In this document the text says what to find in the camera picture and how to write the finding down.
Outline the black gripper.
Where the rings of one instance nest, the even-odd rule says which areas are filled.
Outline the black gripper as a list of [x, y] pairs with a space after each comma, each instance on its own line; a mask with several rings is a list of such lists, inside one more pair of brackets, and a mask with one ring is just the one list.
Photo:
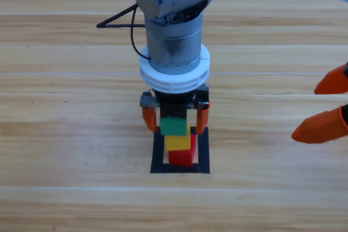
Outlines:
[[140, 106], [143, 119], [150, 131], [157, 129], [156, 108], [160, 116], [187, 118], [187, 110], [197, 110], [196, 134], [203, 134], [209, 118], [209, 85], [202, 84], [193, 91], [185, 93], [165, 93], [155, 89], [142, 93]]

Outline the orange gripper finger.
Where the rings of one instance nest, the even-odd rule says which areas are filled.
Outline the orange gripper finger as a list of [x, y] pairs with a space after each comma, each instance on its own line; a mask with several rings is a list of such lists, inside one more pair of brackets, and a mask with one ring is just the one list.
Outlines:
[[347, 63], [329, 71], [318, 83], [316, 95], [334, 95], [347, 92]]
[[295, 141], [320, 144], [347, 136], [347, 104], [305, 119], [292, 133]]

